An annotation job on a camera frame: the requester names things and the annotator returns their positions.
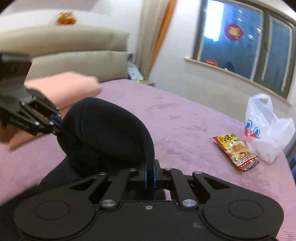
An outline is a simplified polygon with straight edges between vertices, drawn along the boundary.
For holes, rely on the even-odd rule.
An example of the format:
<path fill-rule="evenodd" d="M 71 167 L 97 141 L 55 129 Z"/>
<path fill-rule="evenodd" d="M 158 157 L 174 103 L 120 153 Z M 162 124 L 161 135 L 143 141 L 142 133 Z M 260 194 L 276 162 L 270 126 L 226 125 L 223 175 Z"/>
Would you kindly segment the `black hoodie white stripes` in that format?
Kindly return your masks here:
<path fill-rule="evenodd" d="M 18 240 L 14 210 L 25 199 L 83 179 L 100 171 L 116 173 L 146 162 L 152 171 L 154 146 L 144 124 L 127 110 L 110 102 L 86 98 L 74 104 L 63 118 L 58 143 L 66 158 L 35 188 L 25 191 L 1 207 L 1 240 Z M 3 124 L 1 136 L 8 141 L 17 131 Z"/>

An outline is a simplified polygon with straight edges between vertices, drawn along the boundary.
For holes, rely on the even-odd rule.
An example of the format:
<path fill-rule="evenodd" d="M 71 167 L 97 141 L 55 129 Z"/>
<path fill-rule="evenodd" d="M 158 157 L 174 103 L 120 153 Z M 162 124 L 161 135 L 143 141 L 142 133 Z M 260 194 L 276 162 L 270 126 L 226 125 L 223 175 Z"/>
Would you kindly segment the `pink folded blanket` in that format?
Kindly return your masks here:
<path fill-rule="evenodd" d="M 25 87 L 36 89 L 59 108 L 62 117 L 76 102 L 86 97 L 96 97 L 102 93 L 102 86 L 94 76 L 76 72 L 64 72 L 58 75 L 31 79 Z"/>

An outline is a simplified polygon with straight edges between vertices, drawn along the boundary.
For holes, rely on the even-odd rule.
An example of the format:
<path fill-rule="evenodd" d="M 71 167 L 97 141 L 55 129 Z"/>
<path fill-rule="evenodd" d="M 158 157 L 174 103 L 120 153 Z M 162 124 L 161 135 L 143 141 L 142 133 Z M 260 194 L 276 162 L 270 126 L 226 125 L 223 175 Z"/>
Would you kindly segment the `pink quilted bedspread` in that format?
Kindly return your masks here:
<path fill-rule="evenodd" d="M 154 142 L 162 167 L 189 175 L 201 171 L 276 200 L 284 210 L 279 240 L 295 240 L 295 181 L 284 153 L 272 165 L 260 162 L 244 172 L 214 141 L 234 133 L 244 137 L 244 124 L 172 93 L 129 80 L 101 84 L 99 98 L 136 115 Z M 65 158 L 54 135 L 39 137 L 14 151 L 1 145 L 1 203 L 37 185 Z"/>

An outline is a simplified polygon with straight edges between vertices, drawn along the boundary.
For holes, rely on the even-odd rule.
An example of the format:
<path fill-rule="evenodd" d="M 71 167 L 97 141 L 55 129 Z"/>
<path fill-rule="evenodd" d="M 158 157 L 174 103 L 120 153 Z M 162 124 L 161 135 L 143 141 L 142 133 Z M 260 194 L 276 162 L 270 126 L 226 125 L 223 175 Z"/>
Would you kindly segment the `beige upholstered headboard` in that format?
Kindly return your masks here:
<path fill-rule="evenodd" d="M 28 54 L 27 79 L 76 72 L 100 82 L 127 78 L 128 32 L 93 26 L 39 26 L 1 33 L 1 51 Z"/>

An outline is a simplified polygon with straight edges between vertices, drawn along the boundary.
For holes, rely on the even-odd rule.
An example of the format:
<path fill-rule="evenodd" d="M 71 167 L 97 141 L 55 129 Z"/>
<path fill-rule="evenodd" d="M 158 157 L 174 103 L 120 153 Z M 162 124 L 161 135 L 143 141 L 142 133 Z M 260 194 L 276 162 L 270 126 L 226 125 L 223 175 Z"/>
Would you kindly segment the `red yellow snack packet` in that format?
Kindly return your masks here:
<path fill-rule="evenodd" d="M 259 157 L 235 134 L 229 133 L 213 139 L 239 170 L 248 171 L 260 163 Z"/>

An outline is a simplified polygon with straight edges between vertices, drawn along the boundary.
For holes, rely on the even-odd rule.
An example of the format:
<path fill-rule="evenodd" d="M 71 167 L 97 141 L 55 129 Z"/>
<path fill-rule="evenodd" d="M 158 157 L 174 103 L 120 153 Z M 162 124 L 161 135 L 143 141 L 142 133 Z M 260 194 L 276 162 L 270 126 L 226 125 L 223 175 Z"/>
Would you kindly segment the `white blue paper bag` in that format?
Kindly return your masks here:
<path fill-rule="evenodd" d="M 127 55 L 127 73 L 128 79 L 135 82 L 144 81 L 144 77 L 142 76 L 138 66 L 134 63 L 134 54 L 130 53 Z"/>

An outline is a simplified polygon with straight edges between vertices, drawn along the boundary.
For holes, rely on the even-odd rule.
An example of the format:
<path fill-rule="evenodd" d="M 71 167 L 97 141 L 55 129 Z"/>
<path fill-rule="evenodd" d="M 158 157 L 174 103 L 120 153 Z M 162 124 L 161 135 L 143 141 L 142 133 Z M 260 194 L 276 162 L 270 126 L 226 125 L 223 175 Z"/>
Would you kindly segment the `white plastic shopping bag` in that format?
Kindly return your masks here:
<path fill-rule="evenodd" d="M 269 95 L 259 93 L 248 99 L 244 141 L 260 160 L 272 164 L 294 134 L 293 119 L 278 118 L 273 112 L 273 103 Z"/>

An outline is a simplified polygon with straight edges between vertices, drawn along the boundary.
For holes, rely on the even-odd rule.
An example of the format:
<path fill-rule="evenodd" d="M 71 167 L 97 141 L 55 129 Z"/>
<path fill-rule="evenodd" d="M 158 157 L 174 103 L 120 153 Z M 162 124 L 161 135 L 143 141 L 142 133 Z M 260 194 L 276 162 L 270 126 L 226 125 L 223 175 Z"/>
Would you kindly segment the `beige curtain orange trim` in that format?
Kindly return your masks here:
<path fill-rule="evenodd" d="M 177 1 L 143 1 L 140 13 L 135 64 L 144 79 L 149 77 L 166 37 Z"/>

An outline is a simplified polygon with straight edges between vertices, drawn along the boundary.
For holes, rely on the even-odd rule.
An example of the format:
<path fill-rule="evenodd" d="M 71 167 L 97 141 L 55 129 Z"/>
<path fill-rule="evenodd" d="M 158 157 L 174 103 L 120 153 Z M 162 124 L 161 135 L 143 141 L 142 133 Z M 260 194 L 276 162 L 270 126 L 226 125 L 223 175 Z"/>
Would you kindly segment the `dark framed window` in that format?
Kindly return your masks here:
<path fill-rule="evenodd" d="M 192 58 L 287 99 L 295 20 L 257 1 L 202 1 Z"/>

